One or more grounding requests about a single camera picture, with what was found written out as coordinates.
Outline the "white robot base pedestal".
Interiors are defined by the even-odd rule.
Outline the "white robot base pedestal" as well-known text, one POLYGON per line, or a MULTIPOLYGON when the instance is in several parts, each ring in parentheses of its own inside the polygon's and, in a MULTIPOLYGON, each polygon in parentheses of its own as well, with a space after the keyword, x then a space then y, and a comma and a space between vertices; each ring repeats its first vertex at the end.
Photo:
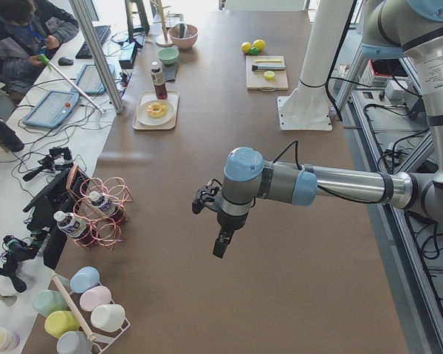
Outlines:
POLYGON ((332 105, 328 79, 336 63, 343 33, 348 30, 355 1, 321 1, 315 15, 297 88, 278 98, 278 118, 283 131, 330 131, 332 105))

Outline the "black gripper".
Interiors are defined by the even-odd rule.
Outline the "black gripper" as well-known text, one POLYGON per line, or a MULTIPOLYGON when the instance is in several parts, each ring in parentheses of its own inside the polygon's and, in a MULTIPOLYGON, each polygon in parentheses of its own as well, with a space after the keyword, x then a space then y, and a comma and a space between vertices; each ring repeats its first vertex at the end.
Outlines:
POLYGON ((227 249, 225 242, 230 242, 235 231, 241 229, 247 220, 248 214, 230 215, 221 210, 217 214, 217 221, 220 225, 219 236, 213 246, 213 255, 219 259, 224 257, 227 249))

